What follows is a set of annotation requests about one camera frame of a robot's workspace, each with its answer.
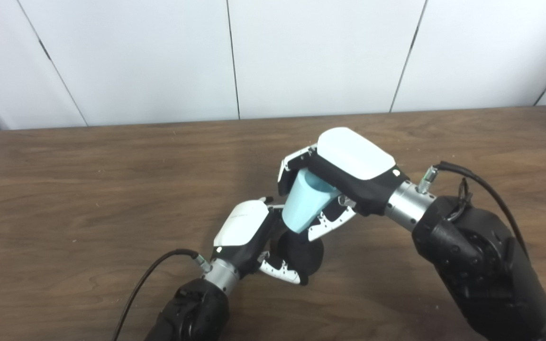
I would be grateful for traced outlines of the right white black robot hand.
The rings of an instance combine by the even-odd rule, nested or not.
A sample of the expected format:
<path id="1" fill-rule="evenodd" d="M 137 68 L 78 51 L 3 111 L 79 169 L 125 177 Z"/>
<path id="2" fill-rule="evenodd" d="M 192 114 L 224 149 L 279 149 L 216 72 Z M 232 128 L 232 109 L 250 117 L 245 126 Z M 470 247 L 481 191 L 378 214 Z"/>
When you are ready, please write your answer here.
<path id="1" fill-rule="evenodd" d="M 282 222 L 315 240 L 356 214 L 385 215 L 407 180 L 396 160 L 370 140 L 347 127 L 328 129 L 280 163 L 278 191 L 286 198 Z"/>

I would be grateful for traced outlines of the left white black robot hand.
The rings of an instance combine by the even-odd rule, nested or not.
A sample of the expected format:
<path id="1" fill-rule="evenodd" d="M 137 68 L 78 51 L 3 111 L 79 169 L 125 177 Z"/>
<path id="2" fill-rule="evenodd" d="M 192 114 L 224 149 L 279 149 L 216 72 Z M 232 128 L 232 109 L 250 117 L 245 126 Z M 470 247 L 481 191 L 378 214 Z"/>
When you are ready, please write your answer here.
<path id="1" fill-rule="evenodd" d="M 236 205 L 214 238 L 211 270 L 204 279 L 229 295 L 237 283 L 258 271 L 273 278 L 305 286 L 308 276 L 266 250 L 284 205 L 271 205 L 262 197 Z"/>

